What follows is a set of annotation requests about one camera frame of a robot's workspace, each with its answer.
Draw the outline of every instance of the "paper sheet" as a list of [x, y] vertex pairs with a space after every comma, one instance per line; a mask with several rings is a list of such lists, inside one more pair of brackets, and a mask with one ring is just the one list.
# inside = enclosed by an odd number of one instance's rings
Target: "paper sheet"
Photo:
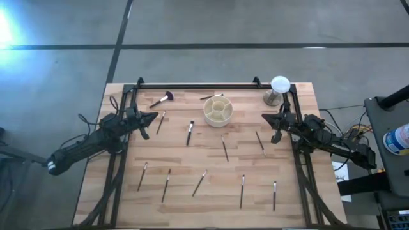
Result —
[[[335, 169], [339, 168], [343, 163], [339, 162], [332, 162], [332, 167]], [[342, 168], [335, 171], [335, 177], [337, 178], [337, 182], [349, 180], [348, 177], [348, 164], [345, 164]], [[342, 201], [352, 202], [351, 195], [344, 195], [341, 196]]]

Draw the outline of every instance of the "paintbrush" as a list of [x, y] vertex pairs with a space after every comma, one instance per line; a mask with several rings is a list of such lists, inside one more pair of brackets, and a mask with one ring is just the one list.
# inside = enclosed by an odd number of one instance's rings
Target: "paintbrush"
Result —
[[164, 113], [163, 113], [163, 115], [162, 115], [162, 118], [160, 119], [160, 123], [159, 123], [159, 126], [158, 126], [158, 130], [156, 131], [156, 135], [158, 135], [158, 133], [159, 133], [159, 129], [160, 129], [160, 126], [162, 125], [162, 122], [163, 122], [163, 120], [164, 120], [165, 114], [166, 114], [166, 111], [164, 111]]
[[229, 162], [228, 151], [226, 150], [226, 145], [224, 144], [223, 135], [222, 135], [222, 142], [223, 142], [224, 154], [226, 154], [226, 160]]
[[167, 173], [167, 179], [166, 179], [166, 184], [165, 184], [164, 195], [162, 196], [162, 203], [164, 202], [164, 199], [165, 199], [167, 184], [169, 183], [169, 178], [170, 177], [171, 177], [171, 169], [169, 169], [169, 172]]
[[240, 209], [242, 209], [242, 203], [243, 203], [243, 190], [244, 190], [244, 175], [242, 178], [242, 194], [240, 196]]
[[145, 162], [145, 166], [143, 167], [143, 172], [142, 172], [141, 180], [139, 181], [139, 185], [138, 185], [138, 190], [137, 190], [137, 191], [139, 191], [139, 189], [140, 189], [140, 187], [141, 187], [142, 180], [143, 180], [143, 176], [145, 175], [145, 170], [146, 170], [147, 166], [148, 166], [148, 163]]
[[206, 176], [206, 173], [207, 173], [207, 169], [204, 171], [202, 177], [200, 178], [199, 183], [197, 184], [197, 186], [196, 186], [196, 188], [195, 188], [195, 190], [194, 190], [194, 192], [193, 192], [192, 197], [194, 197], [194, 194], [196, 194], [196, 191], [197, 191], [197, 189], [199, 188], [200, 184], [202, 183], [203, 178]]
[[273, 193], [273, 211], [275, 211], [275, 196], [277, 193], [277, 182], [275, 181], [273, 184], [274, 193]]
[[209, 99], [209, 98], [212, 98], [214, 96], [223, 96], [223, 94], [221, 93], [221, 94], [218, 94], [218, 95], [206, 96], [204, 98], [200, 98], [200, 100]]
[[263, 143], [261, 143], [261, 140], [260, 140], [260, 137], [258, 136], [257, 131], [256, 131], [256, 135], [257, 135], [258, 142], [260, 143], [261, 149], [263, 150], [264, 157], [266, 157], [266, 151], [264, 151]]
[[190, 125], [189, 125], [189, 134], [187, 134], [186, 146], [188, 146], [188, 145], [189, 145], [190, 136], [192, 135], [193, 124], [194, 124], [194, 121], [190, 121]]

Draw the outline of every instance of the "round container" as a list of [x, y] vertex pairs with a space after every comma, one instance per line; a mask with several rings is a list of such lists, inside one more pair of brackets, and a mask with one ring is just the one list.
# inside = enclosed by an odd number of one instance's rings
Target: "round container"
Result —
[[224, 96], [214, 96], [204, 103], [204, 119], [213, 127], [227, 125], [233, 115], [233, 105]]
[[409, 124], [387, 132], [383, 136], [383, 145], [395, 155], [409, 155]]

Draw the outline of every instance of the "table leg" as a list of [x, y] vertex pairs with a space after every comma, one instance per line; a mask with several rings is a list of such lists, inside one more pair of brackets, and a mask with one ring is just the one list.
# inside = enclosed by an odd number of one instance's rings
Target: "table leg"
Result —
[[379, 172], [352, 180], [338, 182], [338, 188], [341, 196], [390, 190], [386, 172]]

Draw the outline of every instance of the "black table frame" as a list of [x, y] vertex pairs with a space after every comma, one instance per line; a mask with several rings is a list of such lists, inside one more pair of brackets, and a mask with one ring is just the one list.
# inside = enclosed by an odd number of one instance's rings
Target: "black table frame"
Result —
[[[127, 100], [127, 96], [129, 93], [132, 92], [132, 101], [136, 99], [137, 91], [139, 89], [271, 89], [271, 85], [269, 84], [262, 84], [258, 77], [255, 77], [252, 83], [248, 84], [237, 84], [237, 83], [226, 83], [226, 84], [145, 84], [142, 78], [139, 78], [137, 84], [125, 84], [123, 86], [123, 92], [121, 97], [120, 103], [120, 111], [125, 109], [125, 103]], [[293, 104], [295, 106], [295, 114], [297, 115], [297, 120], [302, 121], [302, 114], [300, 109], [300, 104], [298, 101], [297, 95], [297, 88], [295, 84], [291, 84], [290, 91], [288, 92], [293, 97]], [[284, 102], [289, 102], [288, 93], [283, 94]], [[85, 226], [82, 225], [73, 225], [72, 229], [114, 229], [116, 227], [116, 221], [118, 219], [118, 210], [120, 205], [120, 198], [121, 198], [121, 188], [123, 183], [123, 175], [125, 173], [125, 164], [127, 160], [127, 149], [129, 143], [129, 135], [127, 137], [127, 143], [125, 150], [120, 155], [120, 165], [118, 170], [114, 175], [114, 165], [117, 156], [111, 155], [109, 159], [109, 165], [107, 168], [107, 175], [105, 179], [104, 185], [104, 193], [102, 195], [101, 200], [98, 202], [98, 208], [95, 209], [96, 215], [94, 220], [97, 216], [99, 216], [98, 222], [96, 225], [92, 225], [92, 223], [87, 224]], [[300, 190], [300, 198], [302, 203], [302, 209], [304, 213], [304, 221], [305, 226], [307, 228], [326, 228], [326, 229], [345, 229], [351, 228], [349, 226], [344, 225], [341, 221], [337, 220], [335, 215], [329, 210], [327, 205], [323, 202], [321, 197], [318, 195], [316, 181], [314, 177], [314, 170], [313, 164], [311, 162], [310, 155], [304, 155], [305, 158], [305, 166], [307, 168], [307, 175], [305, 175], [302, 169], [301, 163], [301, 152], [297, 150], [296, 147], [296, 140], [293, 136], [291, 136], [291, 145], [293, 148], [293, 155], [295, 159], [295, 168], [297, 172], [297, 179], [298, 179], [298, 187]], [[308, 191], [313, 198], [314, 203], [314, 211], [316, 214], [317, 224], [313, 223], [311, 219], [311, 213], [308, 205], [307, 199], [307, 192]], [[106, 216], [106, 207], [108, 198], [114, 194], [114, 201], [112, 204], [112, 213], [109, 220], [109, 223], [106, 223], [105, 216]], [[323, 221], [323, 214], [326, 216], [327, 220], [330, 222], [331, 226], [325, 225]]]

